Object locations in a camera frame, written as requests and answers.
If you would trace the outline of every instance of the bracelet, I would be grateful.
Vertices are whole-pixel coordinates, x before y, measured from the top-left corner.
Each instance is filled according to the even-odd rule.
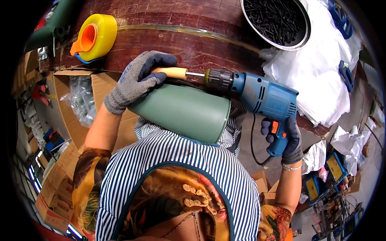
[[[284,168],[284,170],[291,171],[291,170],[298,170],[299,168],[301,168],[302,165],[300,165],[300,167],[292,168],[292,167],[289,167],[286,164],[282,163],[281,166]]]

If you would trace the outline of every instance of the wooden handle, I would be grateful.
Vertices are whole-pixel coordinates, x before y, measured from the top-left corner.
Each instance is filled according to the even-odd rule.
[[[151,73],[164,72],[168,77],[178,78],[178,79],[186,79],[186,72],[188,69],[178,68],[178,67],[158,67],[154,68]]]

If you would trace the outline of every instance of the dark red wooden table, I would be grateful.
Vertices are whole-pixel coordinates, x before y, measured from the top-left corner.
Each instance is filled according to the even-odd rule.
[[[118,33],[104,60],[83,65],[70,55],[83,22],[92,14],[115,17]],[[41,72],[84,67],[122,72],[144,51],[174,54],[180,67],[205,73],[208,68],[251,72],[264,76],[258,52],[271,47],[244,19],[239,0],[85,0],[69,36],[56,46],[56,57],[40,61]],[[190,78],[200,87],[202,78]],[[323,136],[327,128],[313,128],[298,116],[300,127]]]

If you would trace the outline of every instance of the blue white striped fabric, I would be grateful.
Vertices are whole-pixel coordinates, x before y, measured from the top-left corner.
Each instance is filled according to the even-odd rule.
[[[260,201],[257,186],[234,153],[245,107],[232,101],[228,125],[218,145],[205,145],[138,118],[138,142],[113,154],[102,182],[96,221],[96,240],[116,238],[124,214],[137,188],[154,169],[178,165],[206,176],[223,197],[229,217],[231,240],[256,240]]]

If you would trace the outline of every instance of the hand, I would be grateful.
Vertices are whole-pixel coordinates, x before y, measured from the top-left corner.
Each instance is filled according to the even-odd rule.
[[[281,156],[281,162],[290,165],[300,161],[303,158],[301,150],[301,135],[296,120],[293,117],[288,117],[284,123],[286,125],[286,133],[288,143]],[[261,134],[266,136],[266,141],[272,143],[274,141],[273,134],[269,134],[269,126],[271,122],[268,118],[264,118],[261,122]]]
[[[158,51],[145,51],[131,61],[123,71],[117,85],[104,98],[107,110],[121,115],[127,106],[156,84],[162,84],[165,73],[150,74],[153,66],[176,67],[177,58],[174,55]]]

